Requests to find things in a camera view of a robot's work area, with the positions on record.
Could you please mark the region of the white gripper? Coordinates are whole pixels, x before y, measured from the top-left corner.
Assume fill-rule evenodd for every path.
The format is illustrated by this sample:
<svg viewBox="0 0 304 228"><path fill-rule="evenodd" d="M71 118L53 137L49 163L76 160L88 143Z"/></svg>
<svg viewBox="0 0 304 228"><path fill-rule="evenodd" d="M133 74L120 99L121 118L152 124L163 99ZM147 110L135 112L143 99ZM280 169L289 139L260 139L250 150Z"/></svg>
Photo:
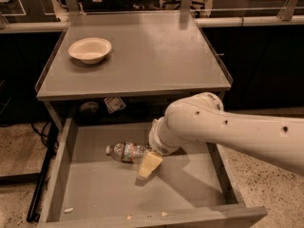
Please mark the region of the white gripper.
<svg viewBox="0 0 304 228"><path fill-rule="evenodd" d="M164 117L161 117L152 122L148 142L154 152L146 152L142 158L138 171L138 177L141 179L147 179L162 163L162 156L176 152L186 140L170 130Z"/></svg>

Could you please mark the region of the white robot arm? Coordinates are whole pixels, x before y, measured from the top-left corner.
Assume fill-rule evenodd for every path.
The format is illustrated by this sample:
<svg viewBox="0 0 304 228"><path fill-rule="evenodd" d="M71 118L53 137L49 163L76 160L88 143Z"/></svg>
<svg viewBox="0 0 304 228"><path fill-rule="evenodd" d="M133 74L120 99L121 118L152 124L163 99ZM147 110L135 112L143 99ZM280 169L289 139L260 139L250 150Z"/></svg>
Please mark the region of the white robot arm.
<svg viewBox="0 0 304 228"><path fill-rule="evenodd" d="M220 144L304 175L303 119L228 113L217 95L204 92L170 104L148 135L162 156L190 141Z"/></svg>

